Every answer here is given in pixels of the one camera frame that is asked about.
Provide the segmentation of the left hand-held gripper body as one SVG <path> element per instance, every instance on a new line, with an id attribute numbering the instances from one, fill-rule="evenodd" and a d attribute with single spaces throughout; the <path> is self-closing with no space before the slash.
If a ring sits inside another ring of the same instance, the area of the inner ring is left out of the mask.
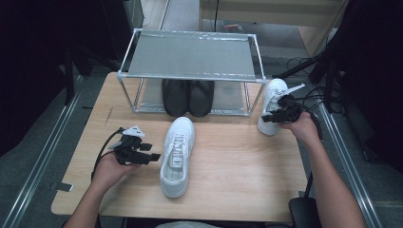
<path id="1" fill-rule="evenodd" d="M 116 160 L 121 165 L 149 164 L 149 155 L 141 152 L 143 131 L 137 125 L 129 128 L 119 128 L 122 135 L 120 140 L 110 145 L 107 149 L 116 155 Z"/>

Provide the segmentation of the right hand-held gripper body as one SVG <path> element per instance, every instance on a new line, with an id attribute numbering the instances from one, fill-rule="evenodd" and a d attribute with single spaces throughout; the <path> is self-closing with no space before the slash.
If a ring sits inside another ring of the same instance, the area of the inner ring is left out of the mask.
<path id="1" fill-rule="evenodd" d="M 280 93 L 278 99 L 279 109 L 275 117 L 276 123 L 292 123 L 299 118 L 302 108 L 292 93 L 303 87 L 305 87 L 305 84 L 288 88 Z"/>

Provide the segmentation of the white sneaker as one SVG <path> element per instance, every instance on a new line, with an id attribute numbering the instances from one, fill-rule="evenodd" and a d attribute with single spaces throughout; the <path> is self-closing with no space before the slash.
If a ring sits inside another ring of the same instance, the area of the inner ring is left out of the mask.
<path id="1" fill-rule="evenodd" d="M 195 127 L 187 117 L 176 119 L 166 133 L 160 183 L 169 198 L 181 197 L 186 191 L 194 141 Z"/>
<path id="2" fill-rule="evenodd" d="M 268 84 L 264 92 L 261 116 L 272 115 L 273 111 L 279 109 L 278 94 L 287 89 L 287 84 L 281 79 L 274 79 Z M 259 118 L 258 130 L 262 134 L 273 136 L 279 132 L 280 127 L 277 123 L 265 122 L 262 118 Z"/>

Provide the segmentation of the black slipper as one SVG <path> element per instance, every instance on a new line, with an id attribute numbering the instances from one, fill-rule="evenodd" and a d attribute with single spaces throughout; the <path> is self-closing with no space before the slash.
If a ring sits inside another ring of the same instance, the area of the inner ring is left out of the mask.
<path id="1" fill-rule="evenodd" d="M 170 116 L 180 117 L 187 112 L 187 86 L 185 80 L 163 79 L 163 107 Z"/>
<path id="2" fill-rule="evenodd" d="M 190 83 L 188 108 L 194 117 L 210 113 L 214 101 L 214 81 L 192 81 Z"/>

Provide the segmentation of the metal frame shoe rack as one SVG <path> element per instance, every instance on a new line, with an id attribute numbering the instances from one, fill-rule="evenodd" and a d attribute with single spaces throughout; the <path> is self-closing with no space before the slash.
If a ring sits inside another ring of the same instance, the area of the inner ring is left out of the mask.
<path id="1" fill-rule="evenodd" d="M 254 112 L 266 84 L 257 36 L 245 33 L 136 28 L 120 83 L 131 110 L 163 113 L 162 80 L 215 83 L 213 115 Z"/>

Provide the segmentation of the person's right hand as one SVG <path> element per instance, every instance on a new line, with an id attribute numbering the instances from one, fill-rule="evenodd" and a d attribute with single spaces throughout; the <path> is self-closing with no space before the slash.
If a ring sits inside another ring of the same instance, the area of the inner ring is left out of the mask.
<path id="1" fill-rule="evenodd" d="M 279 126 L 283 129 L 290 130 L 308 149 L 316 148 L 321 145 L 317 127 L 311 115 L 307 112 L 302 112 L 295 122 L 281 123 Z"/>

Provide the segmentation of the person's left hand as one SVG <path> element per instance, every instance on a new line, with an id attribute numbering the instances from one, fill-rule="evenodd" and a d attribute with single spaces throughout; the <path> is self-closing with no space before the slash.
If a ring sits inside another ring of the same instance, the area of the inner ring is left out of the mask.
<path id="1" fill-rule="evenodd" d="M 140 168 L 139 164 L 119 164 L 113 152 L 103 155 L 95 169 L 91 185 L 96 189 L 106 192 L 115 185 L 123 176 Z"/>

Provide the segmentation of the black tripod stand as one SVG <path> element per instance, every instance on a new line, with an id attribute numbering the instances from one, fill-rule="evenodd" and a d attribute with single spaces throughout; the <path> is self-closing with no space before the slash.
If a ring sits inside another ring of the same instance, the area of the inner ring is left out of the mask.
<path id="1" fill-rule="evenodd" d="M 344 113 L 342 90 L 336 81 L 340 77 L 337 60 L 325 58 L 321 54 L 313 58 L 298 59 L 299 62 L 296 66 L 289 67 L 287 64 L 287 70 L 273 75 L 273 78 L 286 79 L 303 71 L 308 75 L 312 88 L 306 95 L 297 98 L 297 100 L 303 105 L 309 100 L 317 100 L 315 104 L 311 105 L 312 109 L 324 105 L 329 113 Z"/>

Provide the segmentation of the black curtain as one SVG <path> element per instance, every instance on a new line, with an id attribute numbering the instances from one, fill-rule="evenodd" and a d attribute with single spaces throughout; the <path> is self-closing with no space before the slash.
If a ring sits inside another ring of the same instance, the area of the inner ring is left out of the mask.
<path id="1" fill-rule="evenodd" d="M 339 83 L 364 156 L 403 173 L 403 0 L 349 0 L 338 32 Z"/>
<path id="2" fill-rule="evenodd" d="M 117 65 L 128 36 L 124 0 L 0 0 L 0 157 L 66 90 L 67 48 Z"/>

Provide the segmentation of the small red object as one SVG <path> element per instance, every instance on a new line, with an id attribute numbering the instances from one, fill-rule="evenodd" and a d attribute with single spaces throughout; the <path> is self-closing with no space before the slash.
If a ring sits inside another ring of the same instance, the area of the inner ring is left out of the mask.
<path id="1" fill-rule="evenodd" d="M 224 28 L 228 32 L 233 32 L 233 33 L 243 33 L 243 28 L 240 24 L 235 23 L 235 22 L 230 22 L 230 21 L 223 21 L 222 22 Z"/>

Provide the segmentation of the light wooden furniture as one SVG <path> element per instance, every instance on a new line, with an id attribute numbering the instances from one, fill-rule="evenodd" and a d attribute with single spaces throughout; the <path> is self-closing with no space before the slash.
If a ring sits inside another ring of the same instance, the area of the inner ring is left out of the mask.
<path id="1" fill-rule="evenodd" d="M 297 26 L 310 57 L 319 53 L 349 0 L 199 0 L 202 20 Z"/>

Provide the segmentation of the black rounded device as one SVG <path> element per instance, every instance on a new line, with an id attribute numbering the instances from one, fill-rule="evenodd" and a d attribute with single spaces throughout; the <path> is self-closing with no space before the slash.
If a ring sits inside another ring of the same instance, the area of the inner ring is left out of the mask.
<path id="1" fill-rule="evenodd" d="M 293 228 L 322 228 L 313 198 L 294 198 L 289 201 Z"/>

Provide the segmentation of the metal floor rail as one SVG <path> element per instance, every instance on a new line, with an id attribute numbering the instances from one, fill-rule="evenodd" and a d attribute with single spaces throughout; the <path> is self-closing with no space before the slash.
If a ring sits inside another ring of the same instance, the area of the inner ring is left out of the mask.
<path id="1" fill-rule="evenodd" d="M 164 6 L 164 8 L 163 8 L 162 19 L 161 19 L 161 22 L 160 22 L 160 24 L 159 24 L 159 30 L 164 29 L 164 25 L 165 25 L 165 22 L 166 22 L 168 13 L 169 13 L 171 1 L 172 1 L 172 0 L 166 0 L 166 2 L 165 2 L 165 6 Z"/>
<path id="2" fill-rule="evenodd" d="M 366 221 L 368 228 L 384 228 L 379 216 L 374 208 L 374 204 L 370 198 L 370 195 L 364 186 L 364 183 L 357 172 L 355 164 L 350 156 L 349 150 L 344 142 L 336 121 L 332 114 L 330 114 L 326 107 L 321 104 L 319 106 L 320 113 L 326 124 L 326 127 L 330 133 L 332 141 L 336 147 L 337 154 L 340 158 L 342 166 L 344 168 L 346 177 L 350 183 L 350 186 L 355 195 L 355 199 L 361 209 L 363 217 Z"/>
<path id="3" fill-rule="evenodd" d="M 0 228 L 17 228 L 74 111 L 86 78 L 73 79 L 67 104 L 52 101 L 26 137 L 0 158 Z"/>

